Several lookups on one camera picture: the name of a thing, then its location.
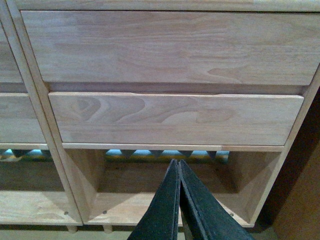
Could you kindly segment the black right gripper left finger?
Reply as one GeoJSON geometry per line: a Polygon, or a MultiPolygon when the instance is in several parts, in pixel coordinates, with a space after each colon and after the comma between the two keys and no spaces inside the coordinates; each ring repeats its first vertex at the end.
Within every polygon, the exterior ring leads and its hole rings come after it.
{"type": "Polygon", "coordinates": [[[176,240],[178,238],[180,174],[172,159],[147,211],[129,240],[176,240]]]}

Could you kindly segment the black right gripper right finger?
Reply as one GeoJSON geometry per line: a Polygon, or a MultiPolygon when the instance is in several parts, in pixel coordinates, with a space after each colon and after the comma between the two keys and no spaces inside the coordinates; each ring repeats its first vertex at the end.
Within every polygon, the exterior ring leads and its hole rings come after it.
{"type": "Polygon", "coordinates": [[[253,237],[224,210],[184,160],[179,162],[180,201],[187,240],[252,240],[253,237]]]}

